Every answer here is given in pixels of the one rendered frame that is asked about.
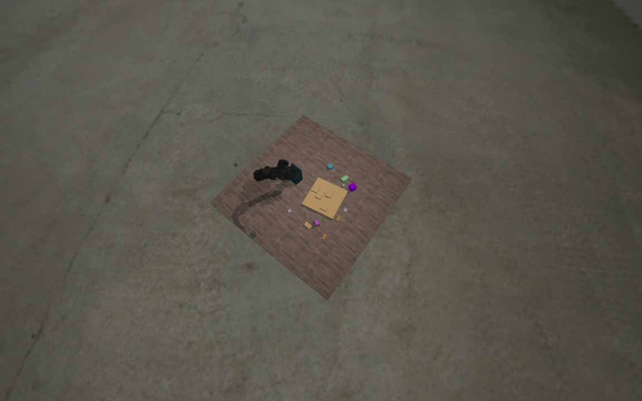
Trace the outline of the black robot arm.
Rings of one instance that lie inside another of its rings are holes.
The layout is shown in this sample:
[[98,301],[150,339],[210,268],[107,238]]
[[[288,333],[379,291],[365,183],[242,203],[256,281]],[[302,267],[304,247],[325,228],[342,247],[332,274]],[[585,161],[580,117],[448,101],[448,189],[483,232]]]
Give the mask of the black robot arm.
[[[265,169],[255,170],[255,172],[253,173],[253,178],[256,179],[256,181],[261,181],[263,179],[270,179],[270,171],[271,169],[275,169],[275,168],[277,168],[277,170],[286,169],[286,171],[290,169],[296,169],[295,167],[288,167],[288,164],[289,162],[287,160],[281,159],[279,160],[277,167],[265,167]],[[296,173],[298,173],[297,169],[296,169]]]

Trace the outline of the tan puzzle board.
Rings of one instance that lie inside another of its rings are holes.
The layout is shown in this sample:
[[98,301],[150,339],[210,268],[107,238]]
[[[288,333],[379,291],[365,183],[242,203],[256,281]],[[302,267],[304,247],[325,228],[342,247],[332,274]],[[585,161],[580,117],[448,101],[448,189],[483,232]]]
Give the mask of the tan puzzle board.
[[348,190],[318,177],[301,204],[333,220],[347,193]]

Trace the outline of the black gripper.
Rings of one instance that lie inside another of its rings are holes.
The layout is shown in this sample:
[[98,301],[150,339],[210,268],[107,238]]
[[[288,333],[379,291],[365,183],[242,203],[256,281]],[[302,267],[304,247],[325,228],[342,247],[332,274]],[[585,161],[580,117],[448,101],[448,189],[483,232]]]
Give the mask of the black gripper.
[[286,169],[279,169],[279,170],[277,170],[277,168],[271,169],[270,179],[277,180],[275,178],[278,178],[280,180],[296,179],[296,169],[290,169],[287,171]]

